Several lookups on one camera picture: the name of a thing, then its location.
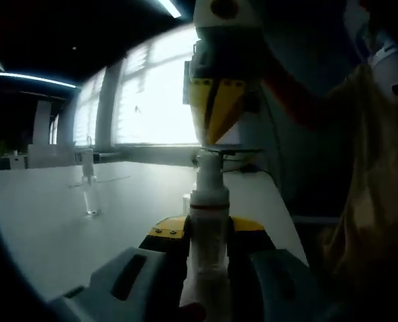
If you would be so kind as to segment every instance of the ceiling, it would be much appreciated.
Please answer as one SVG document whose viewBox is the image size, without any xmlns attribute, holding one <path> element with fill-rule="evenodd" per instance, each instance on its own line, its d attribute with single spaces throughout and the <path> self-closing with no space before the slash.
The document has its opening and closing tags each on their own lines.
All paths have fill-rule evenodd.
<svg viewBox="0 0 398 322">
<path fill-rule="evenodd" d="M 0 0 L 5 71 L 81 84 L 144 40 L 192 21 L 195 0 Z"/>
</svg>

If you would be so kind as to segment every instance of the clear glass bottle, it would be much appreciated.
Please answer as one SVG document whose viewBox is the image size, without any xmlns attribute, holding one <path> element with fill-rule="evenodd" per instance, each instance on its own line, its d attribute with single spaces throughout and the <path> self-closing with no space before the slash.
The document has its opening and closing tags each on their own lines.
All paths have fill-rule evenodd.
<svg viewBox="0 0 398 322">
<path fill-rule="evenodd" d="M 97 190 L 97 178 L 94 175 L 93 149 L 82 152 L 83 178 L 81 186 L 84 192 L 85 211 L 89 217 L 94 217 L 101 212 L 99 192 Z"/>
<path fill-rule="evenodd" d="M 101 212 L 96 176 L 83 176 L 82 186 L 87 215 L 94 217 Z"/>
</svg>

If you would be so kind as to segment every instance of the table surface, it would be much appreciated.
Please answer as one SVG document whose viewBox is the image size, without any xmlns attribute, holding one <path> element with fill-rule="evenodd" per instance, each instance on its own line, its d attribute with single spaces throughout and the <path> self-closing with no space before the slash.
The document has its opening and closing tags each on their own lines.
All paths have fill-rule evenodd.
<svg viewBox="0 0 398 322">
<path fill-rule="evenodd" d="M 49 301 L 90 275 L 160 220 L 183 212 L 195 169 L 96 164 L 102 214 L 85 217 L 80 166 L 0 171 L 0 233 L 23 275 Z M 287 208 L 265 173 L 224 174 L 230 215 L 260 222 L 277 248 L 307 263 Z"/>
</svg>

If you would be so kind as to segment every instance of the white pillar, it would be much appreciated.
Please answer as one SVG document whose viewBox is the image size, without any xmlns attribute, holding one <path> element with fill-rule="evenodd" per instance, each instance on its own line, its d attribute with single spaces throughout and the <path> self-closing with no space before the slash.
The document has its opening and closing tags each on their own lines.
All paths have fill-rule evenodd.
<svg viewBox="0 0 398 322">
<path fill-rule="evenodd" d="M 51 102 L 38 101 L 33 127 L 33 144 L 50 143 Z"/>
</svg>

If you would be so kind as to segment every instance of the black cable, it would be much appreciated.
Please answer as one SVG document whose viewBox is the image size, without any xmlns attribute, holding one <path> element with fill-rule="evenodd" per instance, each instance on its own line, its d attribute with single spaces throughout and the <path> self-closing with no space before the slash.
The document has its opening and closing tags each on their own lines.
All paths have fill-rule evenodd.
<svg viewBox="0 0 398 322">
<path fill-rule="evenodd" d="M 270 105 L 269 105 L 269 103 L 267 101 L 266 95 L 264 94 L 264 89 L 263 89 L 262 86 L 260 86 L 260 92 L 261 92 L 261 95 L 262 95 L 262 99 L 263 99 L 263 101 L 264 101 L 264 103 L 266 105 L 266 110 L 267 110 L 270 122 L 272 123 L 273 134 L 275 135 L 275 140 L 277 142 L 276 146 L 277 146 L 277 150 L 278 150 L 278 161 L 279 161 L 278 162 L 279 163 L 279 184 L 275 180 L 274 181 L 275 181 L 275 184 L 277 186 L 279 185 L 278 189 L 281 190 L 282 189 L 282 185 L 283 185 L 283 179 L 285 177 L 285 165 L 284 165 L 283 157 L 282 157 L 281 141 L 279 139 L 278 129 L 277 129 L 277 126 L 275 124 L 275 119 L 273 118 L 272 111 L 270 110 Z"/>
<path fill-rule="evenodd" d="M 240 160 L 240 159 L 229 159 L 228 155 L 224 156 L 223 161 L 230 161 L 230 162 L 245 162 L 245 160 Z"/>
<path fill-rule="evenodd" d="M 241 167 L 236 168 L 236 169 L 223 170 L 224 173 L 226 173 L 226 172 L 235 172 L 235 171 L 239 171 L 240 173 L 264 172 L 264 173 L 267 173 L 273 179 L 273 181 L 275 181 L 273 176 L 272 176 L 272 174 L 269 171 L 267 171 L 265 169 L 261 169 L 259 166 L 255 165 L 255 164 L 252 164 L 252 163 L 245 164 L 244 166 L 241 166 Z"/>
</svg>

